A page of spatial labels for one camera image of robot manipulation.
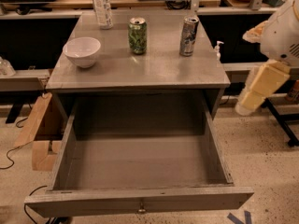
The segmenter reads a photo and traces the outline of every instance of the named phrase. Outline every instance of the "ceramic bowl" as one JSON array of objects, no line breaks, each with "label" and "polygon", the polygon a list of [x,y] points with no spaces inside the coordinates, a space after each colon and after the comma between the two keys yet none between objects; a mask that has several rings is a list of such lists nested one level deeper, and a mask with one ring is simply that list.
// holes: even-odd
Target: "ceramic bowl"
[{"label": "ceramic bowl", "polygon": [[63,47],[67,59],[81,68],[95,64],[99,56],[101,43],[92,37],[79,37],[68,41]]}]

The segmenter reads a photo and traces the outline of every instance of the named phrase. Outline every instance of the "aluminum can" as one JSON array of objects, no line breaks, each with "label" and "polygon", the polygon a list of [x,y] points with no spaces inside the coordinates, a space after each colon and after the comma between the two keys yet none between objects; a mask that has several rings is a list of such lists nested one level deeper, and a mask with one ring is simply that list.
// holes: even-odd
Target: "aluminum can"
[{"label": "aluminum can", "polygon": [[143,18],[132,18],[129,23],[129,45],[135,54],[147,51],[147,23]]},{"label": "aluminum can", "polygon": [[199,19],[197,16],[190,16],[184,19],[184,26],[181,32],[179,54],[192,56]]},{"label": "aluminum can", "polygon": [[285,98],[287,101],[299,102],[299,80],[296,80]]}]

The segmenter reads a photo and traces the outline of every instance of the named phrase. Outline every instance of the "open drawer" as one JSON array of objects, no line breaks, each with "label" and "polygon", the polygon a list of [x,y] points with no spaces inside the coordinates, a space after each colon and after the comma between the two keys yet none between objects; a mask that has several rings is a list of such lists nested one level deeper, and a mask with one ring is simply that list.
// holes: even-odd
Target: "open drawer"
[{"label": "open drawer", "polygon": [[25,199],[43,217],[236,209],[234,187],[200,90],[79,96],[53,181]]}]

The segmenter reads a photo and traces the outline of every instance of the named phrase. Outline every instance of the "can label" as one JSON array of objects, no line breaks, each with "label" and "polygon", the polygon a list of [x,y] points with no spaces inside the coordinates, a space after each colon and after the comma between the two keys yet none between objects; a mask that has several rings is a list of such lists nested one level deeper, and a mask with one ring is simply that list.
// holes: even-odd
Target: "can label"
[{"label": "can label", "polygon": [[147,50],[147,23],[143,18],[132,18],[128,26],[130,49],[135,54],[143,54]]},{"label": "can label", "polygon": [[299,80],[296,80],[285,98],[291,102],[299,102]]},{"label": "can label", "polygon": [[179,54],[192,56],[199,19],[197,16],[190,16],[184,19],[184,26],[181,32]]},{"label": "can label", "polygon": [[113,26],[110,0],[93,0],[96,18],[100,28]]}]

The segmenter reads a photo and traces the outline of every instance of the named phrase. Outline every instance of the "gray metal cabinet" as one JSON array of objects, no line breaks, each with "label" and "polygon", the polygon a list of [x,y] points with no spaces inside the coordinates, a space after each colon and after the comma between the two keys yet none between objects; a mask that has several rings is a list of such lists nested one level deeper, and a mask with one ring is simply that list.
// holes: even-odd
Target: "gray metal cabinet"
[{"label": "gray metal cabinet", "polygon": [[[135,56],[126,25],[140,15],[149,48]],[[47,88],[67,124],[53,180],[29,207],[43,217],[214,210],[252,195],[221,155],[213,117],[229,81],[201,26],[193,56],[178,55],[184,15],[119,11],[109,31],[82,15],[70,38],[104,41],[102,56],[81,70],[62,55],[54,69]]]}]

